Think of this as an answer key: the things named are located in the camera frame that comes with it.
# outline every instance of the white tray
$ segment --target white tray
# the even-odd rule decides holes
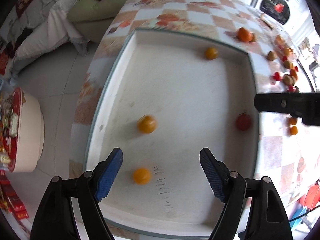
[[[219,58],[206,60],[208,47]],[[87,170],[114,147],[122,167],[100,208],[111,223],[162,237],[206,237],[223,204],[215,198],[199,162],[209,147],[217,160],[252,177],[258,147],[258,112],[249,55],[237,48],[189,34],[137,30],[120,51],[105,84],[92,125]],[[235,127],[252,117],[250,130]],[[158,128],[142,135],[137,120],[152,114]],[[153,178],[134,184],[145,167]]]

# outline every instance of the green sofa cushion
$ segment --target green sofa cushion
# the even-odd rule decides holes
[[[99,43],[114,18],[91,22],[75,22],[73,25],[87,39]]]
[[[72,23],[116,17],[127,0],[80,0],[68,13]]]

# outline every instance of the tile floor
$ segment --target tile floor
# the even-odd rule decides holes
[[[89,43],[88,54],[82,57],[71,43],[64,44],[42,55],[17,77],[17,85],[38,98],[44,117],[44,146],[36,169],[32,173],[8,174],[31,223],[50,179],[55,175],[68,178],[71,125],[84,76],[97,47],[97,43]]]

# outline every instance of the screw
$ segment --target screw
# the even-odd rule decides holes
[[[54,176],[54,177],[51,179],[51,181],[52,181],[52,182],[58,182],[59,179],[60,179],[59,176]]]
[[[267,176],[264,176],[263,177],[263,181],[266,182],[266,183],[269,183],[269,182],[271,182],[271,179],[269,177],[267,177]]]
[[[83,174],[83,176],[84,176],[85,178],[90,178],[90,177],[92,176],[92,174],[93,174],[92,171],[86,171],[86,172]]]
[[[230,176],[233,178],[237,178],[237,177],[239,177],[239,174],[236,171],[232,171],[232,172],[230,172]]]
[[[281,101],[281,106],[282,106],[282,108],[285,108],[287,106],[287,101],[283,99]]]

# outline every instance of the checkered tablecloth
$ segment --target checkered tablecloth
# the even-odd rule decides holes
[[[274,50],[274,33],[260,20],[261,12],[237,0],[127,0],[105,33],[82,87],[71,135],[70,177],[82,173],[84,152],[93,115],[125,38],[137,27],[162,28],[192,33],[241,47],[250,53],[258,93],[282,92],[286,88],[270,76],[285,72],[281,60],[268,61]],[[256,42],[243,43],[236,30],[246,27],[254,32]],[[296,85],[301,92],[311,88],[299,72]],[[320,154],[317,149],[319,128],[300,121],[299,133],[288,136],[287,115],[260,114],[260,141],[254,178],[269,176],[285,206],[297,200],[319,177]]]

